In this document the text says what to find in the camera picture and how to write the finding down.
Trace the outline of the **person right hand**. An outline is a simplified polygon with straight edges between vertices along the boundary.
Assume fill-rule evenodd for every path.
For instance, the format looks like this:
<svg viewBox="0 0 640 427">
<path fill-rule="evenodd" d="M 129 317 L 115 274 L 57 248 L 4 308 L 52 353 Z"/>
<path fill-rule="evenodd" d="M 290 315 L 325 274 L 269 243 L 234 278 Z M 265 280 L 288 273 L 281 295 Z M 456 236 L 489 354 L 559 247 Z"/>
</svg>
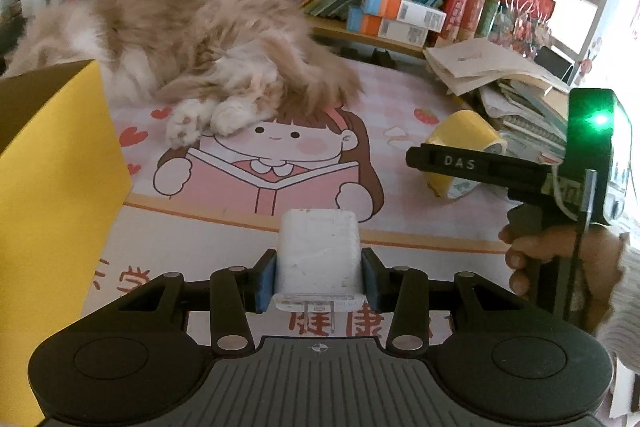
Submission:
<svg viewBox="0 0 640 427">
<path fill-rule="evenodd" d="M 525 297 L 529 294 L 530 287 L 525 273 L 529 262 L 549 262 L 555 258 L 572 257 L 576 231 L 571 225 L 561 225 L 518 239 L 511 225 L 506 225 L 500 231 L 499 239 L 510 246 L 506 252 L 506 265 L 513 270 L 509 281 L 511 291 Z M 579 259 L 589 295 L 584 318 L 587 331 L 594 332 L 608 313 L 612 289 L 622 277 L 618 262 L 625 244 L 623 237 L 601 225 L 590 228 L 582 238 Z"/>
</svg>

